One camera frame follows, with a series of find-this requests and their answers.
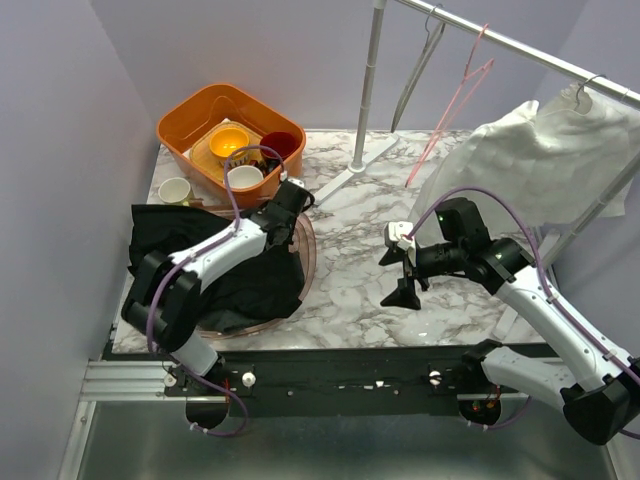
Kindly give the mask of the black garment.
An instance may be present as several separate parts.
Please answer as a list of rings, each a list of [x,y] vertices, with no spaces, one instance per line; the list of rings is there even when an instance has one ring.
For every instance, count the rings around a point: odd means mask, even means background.
[[[231,220],[205,210],[171,205],[133,205],[129,272],[144,257],[191,247],[224,230]],[[292,315],[305,285],[300,254],[275,246],[235,266],[201,296],[198,325],[225,335]]]

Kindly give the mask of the white skirt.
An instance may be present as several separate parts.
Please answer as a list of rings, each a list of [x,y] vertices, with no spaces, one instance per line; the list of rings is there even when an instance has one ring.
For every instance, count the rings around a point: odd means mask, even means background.
[[[576,113],[576,88],[476,128],[425,180],[410,222],[453,188],[492,234],[517,231],[509,209],[528,227],[573,222],[639,151],[638,110],[587,87],[591,108]]]

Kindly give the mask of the pink wire hanger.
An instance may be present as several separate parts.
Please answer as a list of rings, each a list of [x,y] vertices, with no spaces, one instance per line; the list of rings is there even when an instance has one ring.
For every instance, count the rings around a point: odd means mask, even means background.
[[[483,39],[485,33],[489,28],[489,24],[485,24],[480,33],[477,35],[472,49],[469,53],[469,57],[465,64],[465,69],[461,78],[461,81],[453,94],[447,108],[444,110],[439,122],[437,123],[435,129],[431,133],[429,140],[427,141],[426,146],[424,147],[420,157],[414,163],[412,170],[407,177],[404,186],[409,187],[413,182],[416,175],[419,173],[420,168],[423,163],[427,160],[428,156],[435,149],[437,143],[441,140],[442,136],[446,133],[448,128],[451,126],[453,121],[459,115],[460,111],[464,108],[464,106],[468,103],[468,101],[474,96],[476,90],[487,77],[489,72],[494,66],[494,59],[490,58],[484,64],[479,66],[478,68],[472,69],[472,61],[475,55],[475,52],[480,44],[480,41]]]

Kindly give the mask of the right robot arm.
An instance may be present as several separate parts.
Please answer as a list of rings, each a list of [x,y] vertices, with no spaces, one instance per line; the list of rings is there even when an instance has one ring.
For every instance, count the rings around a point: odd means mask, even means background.
[[[639,361],[588,322],[553,289],[538,262],[517,241],[491,238],[474,202],[464,197],[434,209],[443,243],[417,244],[412,223],[390,222],[380,263],[399,263],[403,275],[384,307],[418,310],[418,288],[436,276],[459,276],[481,285],[514,309],[562,359],[552,366],[494,340],[468,350],[456,382],[480,392],[509,387],[562,411],[583,439],[608,443],[639,415]]]

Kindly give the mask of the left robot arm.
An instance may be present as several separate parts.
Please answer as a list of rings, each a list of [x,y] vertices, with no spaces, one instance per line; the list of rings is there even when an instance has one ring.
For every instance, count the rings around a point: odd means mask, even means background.
[[[236,212],[221,232],[169,255],[146,255],[124,301],[122,319],[143,333],[149,346],[184,365],[187,382],[197,393],[214,393],[222,380],[219,354],[196,331],[202,293],[247,260],[292,245],[298,217],[314,201],[302,180],[288,178],[272,199],[249,215]]]

